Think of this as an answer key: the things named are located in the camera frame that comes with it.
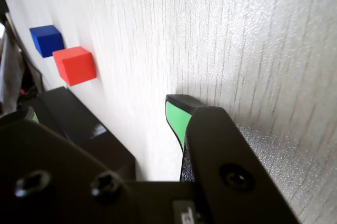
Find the black mechanical part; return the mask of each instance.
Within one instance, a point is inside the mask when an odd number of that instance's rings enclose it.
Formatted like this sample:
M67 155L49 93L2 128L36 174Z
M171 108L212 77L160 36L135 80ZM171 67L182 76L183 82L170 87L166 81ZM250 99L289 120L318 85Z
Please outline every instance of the black mechanical part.
M186 140L214 223L298 222L223 108L198 107Z
M119 181L118 193L106 194L112 196L109 204L101 204L91 191L95 178L108 168L71 142L28 119L0 127L0 135L3 223L178 224L179 214L194 223L203 217L207 224L297 223L222 108L198 107L188 124L186 145L195 182ZM34 170L52 175L49 186L18 198L17 180ZM177 202L193 204L177 207Z
M119 140L71 93L60 87L26 101L40 124L98 159L122 179L135 179L135 158Z

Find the wooden block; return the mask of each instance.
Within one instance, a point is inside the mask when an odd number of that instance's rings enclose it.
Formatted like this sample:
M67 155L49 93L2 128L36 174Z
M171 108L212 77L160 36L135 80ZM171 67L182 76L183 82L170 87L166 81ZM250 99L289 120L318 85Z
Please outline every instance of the wooden block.
M35 47L42 57L51 57L54 51L64 49L62 35L53 25L29 30Z
M68 85L96 78L92 54L82 47L58 50L53 52L53 56L61 78Z

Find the green rubber pad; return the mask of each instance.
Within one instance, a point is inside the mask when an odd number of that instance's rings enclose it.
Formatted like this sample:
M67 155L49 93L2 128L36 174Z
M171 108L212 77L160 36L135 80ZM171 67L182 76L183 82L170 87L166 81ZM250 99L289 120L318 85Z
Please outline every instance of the green rubber pad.
M35 112L34 112L34 116L33 116L32 120L34 120L34 121L36 121L38 123L38 119L37 119L37 116L36 116Z
M172 105L168 101L166 102L166 119L178 136L181 146L184 146L186 128L191 117L192 115L189 113Z

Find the red cube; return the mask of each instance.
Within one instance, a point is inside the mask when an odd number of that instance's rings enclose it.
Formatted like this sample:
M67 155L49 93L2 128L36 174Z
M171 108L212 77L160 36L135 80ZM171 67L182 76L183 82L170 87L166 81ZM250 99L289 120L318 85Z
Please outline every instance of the red cube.
M53 56L61 78L70 86L96 77L93 56L82 47L57 50Z

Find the wood grain surface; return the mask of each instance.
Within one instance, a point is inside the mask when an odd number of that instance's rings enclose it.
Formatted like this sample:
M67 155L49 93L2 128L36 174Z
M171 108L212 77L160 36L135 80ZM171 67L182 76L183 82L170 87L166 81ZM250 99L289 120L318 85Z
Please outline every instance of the wood grain surface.
M337 0L7 3L48 88L65 83L30 27L53 24L66 47L93 53L98 77L70 89L135 155L140 178L178 180L164 98L189 94L226 109L301 222L336 223Z

